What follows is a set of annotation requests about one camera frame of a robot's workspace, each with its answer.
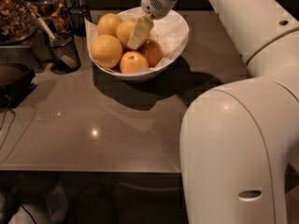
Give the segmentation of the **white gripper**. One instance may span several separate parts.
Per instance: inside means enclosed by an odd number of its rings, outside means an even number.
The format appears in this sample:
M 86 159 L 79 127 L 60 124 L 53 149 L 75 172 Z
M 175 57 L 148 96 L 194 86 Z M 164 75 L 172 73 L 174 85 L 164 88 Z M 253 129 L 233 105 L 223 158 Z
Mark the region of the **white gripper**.
M 153 19 L 159 20 L 164 18 L 175 6 L 177 1 L 178 0 L 141 0 L 141 9 L 146 15 L 141 15 L 136 20 L 127 46 L 130 49 L 139 49 L 154 26 Z

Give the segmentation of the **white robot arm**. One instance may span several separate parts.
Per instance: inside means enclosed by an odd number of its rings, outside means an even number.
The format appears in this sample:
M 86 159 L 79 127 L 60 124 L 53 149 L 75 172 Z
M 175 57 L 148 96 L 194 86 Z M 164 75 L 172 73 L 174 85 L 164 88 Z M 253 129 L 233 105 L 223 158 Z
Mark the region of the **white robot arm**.
M 208 0 L 250 77 L 204 92 L 180 129 L 189 224 L 287 224 L 299 143 L 299 21 L 275 0 Z

